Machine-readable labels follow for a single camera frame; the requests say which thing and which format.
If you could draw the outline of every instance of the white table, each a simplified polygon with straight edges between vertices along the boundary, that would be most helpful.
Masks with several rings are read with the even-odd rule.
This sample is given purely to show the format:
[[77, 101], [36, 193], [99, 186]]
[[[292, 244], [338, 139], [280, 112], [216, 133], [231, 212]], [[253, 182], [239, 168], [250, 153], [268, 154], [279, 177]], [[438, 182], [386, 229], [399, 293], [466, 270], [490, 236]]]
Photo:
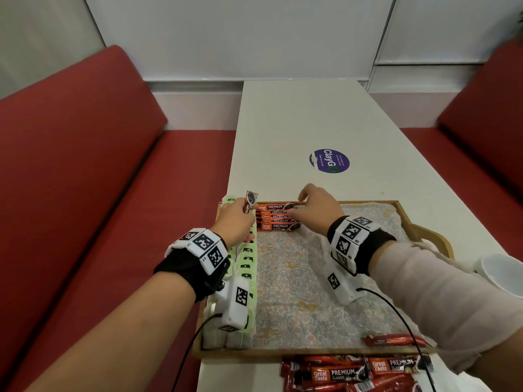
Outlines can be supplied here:
[[[309, 157], [319, 149], [342, 152], [349, 169], [315, 169]], [[252, 190], [259, 201], [289, 201], [309, 182], [340, 201], [399, 200], [413, 223], [443, 234], [468, 268], [482, 254], [504, 253], [355, 80], [245, 82], [227, 193]], [[434, 360], [439, 392], [488, 390]], [[205, 361], [198, 391], [281, 391], [278, 369], [278, 363]]]

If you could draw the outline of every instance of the tray handle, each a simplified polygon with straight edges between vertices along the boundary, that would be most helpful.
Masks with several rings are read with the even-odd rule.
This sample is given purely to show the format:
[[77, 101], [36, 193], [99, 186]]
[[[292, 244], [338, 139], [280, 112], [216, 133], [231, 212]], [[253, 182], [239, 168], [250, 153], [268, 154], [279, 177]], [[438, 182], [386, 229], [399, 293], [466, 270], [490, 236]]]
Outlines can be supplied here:
[[450, 242], [448, 242], [447, 238], [435, 231], [419, 226], [418, 224], [412, 224], [412, 230], [414, 230], [414, 233], [419, 238], [432, 242], [442, 255], [447, 256], [451, 260], [455, 260], [454, 250], [452, 249], [452, 246]]

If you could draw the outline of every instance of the purple sticker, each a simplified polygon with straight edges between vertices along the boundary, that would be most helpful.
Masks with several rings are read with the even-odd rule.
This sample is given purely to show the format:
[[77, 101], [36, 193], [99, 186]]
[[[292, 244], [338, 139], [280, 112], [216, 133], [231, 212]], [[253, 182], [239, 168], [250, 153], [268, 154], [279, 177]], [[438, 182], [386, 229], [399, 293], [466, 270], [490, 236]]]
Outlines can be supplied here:
[[349, 159], [339, 151], [324, 148], [316, 150], [309, 157], [309, 162], [317, 170], [326, 173], [341, 173], [349, 169]]

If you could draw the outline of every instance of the person's left hand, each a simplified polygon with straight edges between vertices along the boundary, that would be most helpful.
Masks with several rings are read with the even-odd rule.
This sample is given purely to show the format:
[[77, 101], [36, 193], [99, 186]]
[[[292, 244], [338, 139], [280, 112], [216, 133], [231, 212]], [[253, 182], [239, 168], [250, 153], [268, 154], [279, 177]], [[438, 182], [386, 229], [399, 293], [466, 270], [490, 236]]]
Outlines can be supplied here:
[[[210, 228], [212, 232], [223, 238], [228, 250], [238, 243], [254, 238], [249, 231], [256, 221], [256, 216], [253, 210], [247, 214], [243, 213], [244, 206], [245, 198], [238, 198], [232, 204], [223, 204], [216, 223]], [[252, 209], [258, 209], [258, 204], [254, 204]]]

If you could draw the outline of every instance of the white cup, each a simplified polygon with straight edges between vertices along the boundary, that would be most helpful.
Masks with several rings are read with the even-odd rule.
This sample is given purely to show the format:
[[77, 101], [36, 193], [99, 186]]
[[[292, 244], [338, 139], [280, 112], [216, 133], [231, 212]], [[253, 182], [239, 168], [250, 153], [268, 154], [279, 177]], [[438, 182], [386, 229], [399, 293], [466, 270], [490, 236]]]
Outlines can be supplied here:
[[474, 269], [494, 286], [523, 298], [523, 263], [518, 259], [492, 253], [481, 256]]

